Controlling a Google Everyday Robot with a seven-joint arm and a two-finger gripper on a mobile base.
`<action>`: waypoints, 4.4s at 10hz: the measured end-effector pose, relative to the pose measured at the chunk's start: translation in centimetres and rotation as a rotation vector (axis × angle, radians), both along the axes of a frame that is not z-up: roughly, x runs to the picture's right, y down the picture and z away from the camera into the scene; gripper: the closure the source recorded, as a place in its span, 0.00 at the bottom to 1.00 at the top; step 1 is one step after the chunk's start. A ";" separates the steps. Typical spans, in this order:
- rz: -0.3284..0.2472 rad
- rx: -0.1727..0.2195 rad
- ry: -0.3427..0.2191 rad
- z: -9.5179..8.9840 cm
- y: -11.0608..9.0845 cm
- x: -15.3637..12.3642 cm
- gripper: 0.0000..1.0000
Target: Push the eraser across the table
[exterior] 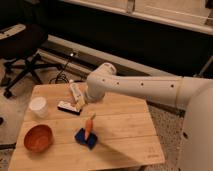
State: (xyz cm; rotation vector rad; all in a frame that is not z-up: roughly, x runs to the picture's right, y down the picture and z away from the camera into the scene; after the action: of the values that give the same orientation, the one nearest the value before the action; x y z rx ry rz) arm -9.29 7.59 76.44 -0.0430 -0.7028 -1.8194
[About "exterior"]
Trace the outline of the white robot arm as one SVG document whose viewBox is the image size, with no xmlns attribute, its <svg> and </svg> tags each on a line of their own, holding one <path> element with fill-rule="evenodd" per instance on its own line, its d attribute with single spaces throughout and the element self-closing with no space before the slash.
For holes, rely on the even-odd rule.
<svg viewBox="0 0 213 171">
<path fill-rule="evenodd" d="M 70 89 L 78 103 L 97 102 L 107 92 L 143 98 L 185 112 L 178 167 L 180 171 L 213 171 L 213 79 L 182 76 L 118 76 L 110 63 L 100 65 L 86 79 L 82 91 Z"/>
</svg>

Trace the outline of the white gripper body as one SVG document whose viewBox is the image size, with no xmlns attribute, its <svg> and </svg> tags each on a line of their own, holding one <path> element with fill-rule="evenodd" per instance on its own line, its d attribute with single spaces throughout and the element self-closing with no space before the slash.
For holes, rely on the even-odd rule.
<svg viewBox="0 0 213 171">
<path fill-rule="evenodd" d="M 74 97 L 74 99 L 76 101 L 75 107 L 76 107 L 76 109 L 78 111 L 80 111 L 84 107 L 84 105 L 86 104 L 86 102 L 84 100 L 84 95 L 81 92 L 81 90 L 80 90 L 80 88 L 79 88 L 77 83 L 71 82 L 69 84 L 69 87 L 70 87 L 70 89 L 72 91 L 72 94 L 73 94 L 73 97 Z"/>
</svg>

